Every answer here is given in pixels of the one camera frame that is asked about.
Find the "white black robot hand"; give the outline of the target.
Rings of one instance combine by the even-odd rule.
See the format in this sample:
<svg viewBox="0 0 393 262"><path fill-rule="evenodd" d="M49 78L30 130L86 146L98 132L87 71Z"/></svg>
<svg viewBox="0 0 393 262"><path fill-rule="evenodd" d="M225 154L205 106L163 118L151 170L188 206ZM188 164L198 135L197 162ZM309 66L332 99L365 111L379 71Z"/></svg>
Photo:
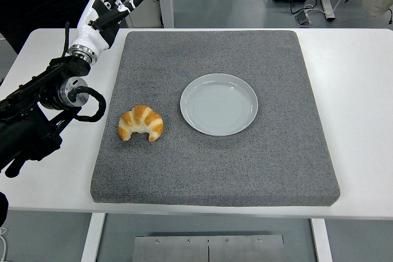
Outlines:
<svg viewBox="0 0 393 262"><path fill-rule="evenodd" d="M109 49L120 28L120 22L144 0L89 0L77 25L78 35L68 49L95 63Z"/></svg>

